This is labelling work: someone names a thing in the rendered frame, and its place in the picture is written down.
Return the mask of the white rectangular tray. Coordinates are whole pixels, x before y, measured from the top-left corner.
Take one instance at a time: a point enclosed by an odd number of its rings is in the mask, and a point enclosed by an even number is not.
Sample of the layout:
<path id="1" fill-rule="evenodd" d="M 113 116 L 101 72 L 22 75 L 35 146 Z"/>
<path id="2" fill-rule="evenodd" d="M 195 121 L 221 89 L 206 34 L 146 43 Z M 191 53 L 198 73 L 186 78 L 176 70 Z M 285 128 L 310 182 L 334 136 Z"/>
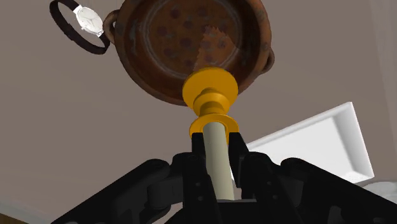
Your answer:
<path id="1" fill-rule="evenodd" d="M 247 144 L 279 165 L 300 158 L 351 183 L 375 177 L 352 102 L 346 102 Z"/>

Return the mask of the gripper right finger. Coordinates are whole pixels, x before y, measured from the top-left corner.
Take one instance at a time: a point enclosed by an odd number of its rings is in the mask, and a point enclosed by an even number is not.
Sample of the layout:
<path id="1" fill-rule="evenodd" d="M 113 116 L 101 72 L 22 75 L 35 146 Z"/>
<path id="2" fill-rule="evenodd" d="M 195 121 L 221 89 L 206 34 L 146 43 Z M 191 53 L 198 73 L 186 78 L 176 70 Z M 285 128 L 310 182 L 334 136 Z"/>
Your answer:
<path id="1" fill-rule="evenodd" d="M 229 160 L 243 198 L 267 224 L 397 224 L 397 204 L 299 158 L 280 165 L 229 134 Z"/>

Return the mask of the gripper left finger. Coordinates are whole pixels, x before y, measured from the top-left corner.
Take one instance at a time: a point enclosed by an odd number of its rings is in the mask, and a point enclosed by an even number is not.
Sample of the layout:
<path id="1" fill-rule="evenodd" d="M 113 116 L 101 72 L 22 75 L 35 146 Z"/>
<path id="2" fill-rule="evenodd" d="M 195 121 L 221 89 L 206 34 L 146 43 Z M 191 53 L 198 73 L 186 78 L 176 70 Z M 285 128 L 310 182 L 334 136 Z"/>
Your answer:
<path id="1" fill-rule="evenodd" d="M 191 152 L 172 163 L 147 160 L 51 224 L 153 224 L 177 203 L 183 208 L 169 224 L 222 224 L 201 133 L 192 135 Z"/>

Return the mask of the rusty brown colander bowl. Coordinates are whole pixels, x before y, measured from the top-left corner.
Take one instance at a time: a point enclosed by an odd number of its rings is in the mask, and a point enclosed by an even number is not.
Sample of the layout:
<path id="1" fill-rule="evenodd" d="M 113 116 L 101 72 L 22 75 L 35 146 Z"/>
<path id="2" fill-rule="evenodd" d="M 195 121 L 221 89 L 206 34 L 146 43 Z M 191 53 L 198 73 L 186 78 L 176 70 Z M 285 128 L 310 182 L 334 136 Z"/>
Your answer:
<path id="1" fill-rule="evenodd" d="M 244 91 L 275 60 L 261 0 L 124 0 L 103 29 L 132 80 L 179 106 L 185 79 L 202 67 L 227 70 Z"/>

